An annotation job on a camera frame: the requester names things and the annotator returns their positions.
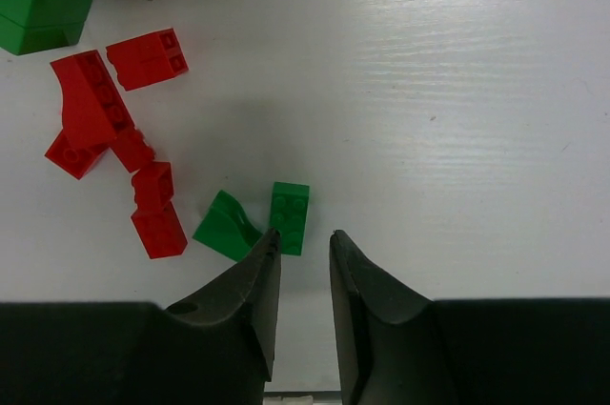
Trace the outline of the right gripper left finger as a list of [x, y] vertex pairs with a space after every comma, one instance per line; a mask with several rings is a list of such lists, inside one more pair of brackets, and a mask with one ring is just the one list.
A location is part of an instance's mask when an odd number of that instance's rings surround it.
[[198, 291], [148, 302], [5, 303], [5, 404], [259, 404], [275, 359], [281, 237]]

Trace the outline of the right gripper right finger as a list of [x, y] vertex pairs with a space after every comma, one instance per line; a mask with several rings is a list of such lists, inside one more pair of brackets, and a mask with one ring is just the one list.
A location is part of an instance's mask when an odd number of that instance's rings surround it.
[[330, 278], [346, 404], [605, 404], [609, 301], [431, 300], [343, 231]]

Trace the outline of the small green curved lego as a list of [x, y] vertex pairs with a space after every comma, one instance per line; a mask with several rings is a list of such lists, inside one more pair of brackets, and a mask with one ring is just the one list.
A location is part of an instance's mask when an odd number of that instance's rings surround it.
[[219, 191], [195, 229], [192, 239], [239, 262], [262, 235], [242, 205], [228, 192]]

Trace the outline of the small green lego plate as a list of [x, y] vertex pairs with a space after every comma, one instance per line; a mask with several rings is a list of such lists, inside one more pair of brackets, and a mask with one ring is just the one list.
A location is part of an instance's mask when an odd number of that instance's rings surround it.
[[269, 224], [280, 233], [284, 254], [302, 254], [309, 197], [308, 185], [274, 182]]

